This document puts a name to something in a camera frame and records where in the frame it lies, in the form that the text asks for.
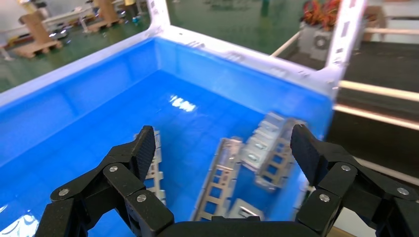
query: wooden pallet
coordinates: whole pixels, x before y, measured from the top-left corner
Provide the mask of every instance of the wooden pallet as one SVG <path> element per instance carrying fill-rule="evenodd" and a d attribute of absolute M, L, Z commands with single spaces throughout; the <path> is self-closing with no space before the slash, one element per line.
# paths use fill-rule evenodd
<path fill-rule="evenodd" d="M 22 57 L 33 58 L 36 53 L 49 53 L 50 48 L 62 48 L 63 44 L 60 41 L 54 40 L 48 43 L 30 43 L 19 48 L 14 49 L 14 52 Z"/>
<path fill-rule="evenodd" d="M 123 20 L 121 20 L 121 19 L 115 20 L 113 22 L 101 21 L 101 22 L 94 23 L 94 24 L 88 26 L 87 29 L 90 30 L 90 31 L 93 31 L 93 32 L 98 32 L 100 29 L 102 29 L 104 27 L 109 28 L 115 23 L 122 23 L 122 22 L 123 22 Z"/>

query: blue plastic bin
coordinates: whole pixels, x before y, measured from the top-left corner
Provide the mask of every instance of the blue plastic bin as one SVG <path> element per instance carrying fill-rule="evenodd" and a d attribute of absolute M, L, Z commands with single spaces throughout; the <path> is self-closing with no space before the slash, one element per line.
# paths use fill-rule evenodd
<path fill-rule="evenodd" d="M 306 121 L 320 137 L 332 105 L 209 53 L 148 39 L 0 108 L 0 233 L 33 235 L 55 188 L 96 167 L 146 124 L 161 133 L 167 206 L 176 221 L 189 220 L 222 137 L 246 141 L 270 111 Z M 290 219 L 304 180 L 298 167 L 268 196 L 252 185 L 251 171 L 242 168 L 240 177 L 236 189 L 267 220 Z M 89 231 L 131 235 L 115 211 Z"/>

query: green floor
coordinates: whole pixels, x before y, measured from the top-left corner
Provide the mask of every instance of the green floor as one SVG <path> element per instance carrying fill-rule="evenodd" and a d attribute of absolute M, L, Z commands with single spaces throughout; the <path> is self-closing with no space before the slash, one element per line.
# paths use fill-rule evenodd
<path fill-rule="evenodd" d="M 272 53 L 299 26 L 303 0 L 167 0 L 172 24 L 264 53 Z M 64 47 L 34 59 L 0 60 L 0 92 L 39 77 L 145 30 L 149 21 L 115 25 L 95 34 L 73 29 Z"/>

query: sheet metal part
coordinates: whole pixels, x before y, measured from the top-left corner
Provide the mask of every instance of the sheet metal part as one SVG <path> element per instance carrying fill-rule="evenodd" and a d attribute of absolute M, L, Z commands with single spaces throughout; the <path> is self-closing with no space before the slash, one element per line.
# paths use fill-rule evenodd
<path fill-rule="evenodd" d="M 227 218 L 248 218 L 249 216 L 258 216 L 261 221 L 265 219 L 261 210 L 238 198 L 228 212 Z"/>
<path fill-rule="evenodd" d="M 286 119 L 272 149 L 256 172 L 256 183 L 268 191 L 283 187 L 295 163 L 291 153 L 290 141 L 293 127 L 296 124 L 305 124 L 305 122 L 293 118 Z"/>
<path fill-rule="evenodd" d="M 276 113 L 269 112 L 265 116 L 241 151 L 245 167 L 254 172 L 261 168 L 270 150 L 274 148 L 284 123 L 285 119 Z"/>
<path fill-rule="evenodd" d="M 211 220 L 212 216 L 226 217 L 230 198 L 236 185 L 241 159 L 240 138 L 222 138 L 212 161 L 205 184 L 192 215 L 193 221 Z"/>
<path fill-rule="evenodd" d="M 153 179 L 154 186 L 147 188 L 147 190 L 151 191 L 164 205 L 166 205 L 166 193 L 164 190 L 160 189 L 160 181 L 163 179 L 163 172 L 159 171 L 159 163 L 162 162 L 159 131 L 154 132 L 154 139 L 156 141 L 156 151 L 146 176 L 146 180 Z"/>

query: bolt head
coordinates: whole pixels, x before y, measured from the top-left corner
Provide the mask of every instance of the bolt head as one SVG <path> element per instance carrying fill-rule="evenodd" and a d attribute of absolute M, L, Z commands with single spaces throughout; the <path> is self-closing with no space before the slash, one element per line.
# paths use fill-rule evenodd
<path fill-rule="evenodd" d="M 143 202 L 147 199 L 147 196 L 145 196 L 144 194 L 141 194 L 137 197 L 137 202 Z"/>
<path fill-rule="evenodd" d="M 118 170 L 117 166 L 112 166 L 112 167 L 109 168 L 109 171 L 111 171 L 111 172 L 115 172 L 117 170 Z"/>
<path fill-rule="evenodd" d="M 409 191 L 404 188 L 397 188 L 397 191 L 403 195 L 409 195 Z"/>
<path fill-rule="evenodd" d="M 341 168 L 342 168 L 344 171 L 350 171 L 350 170 L 351 170 L 351 168 L 349 168 L 349 166 L 347 166 L 347 165 L 342 165 L 342 166 L 341 166 Z"/>
<path fill-rule="evenodd" d="M 319 198 L 320 198 L 320 200 L 322 200 L 324 202 L 330 201 L 330 197 L 327 196 L 326 194 L 320 194 Z"/>
<path fill-rule="evenodd" d="M 63 189 L 63 190 L 61 190 L 60 192 L 58 192 L 58 195 L 59 195 L 59 196 L 64 196 L 64 195 L 66 195 L 68 192 L 69 192 L 69 190 L 68 190 L 68 189 Z"/>

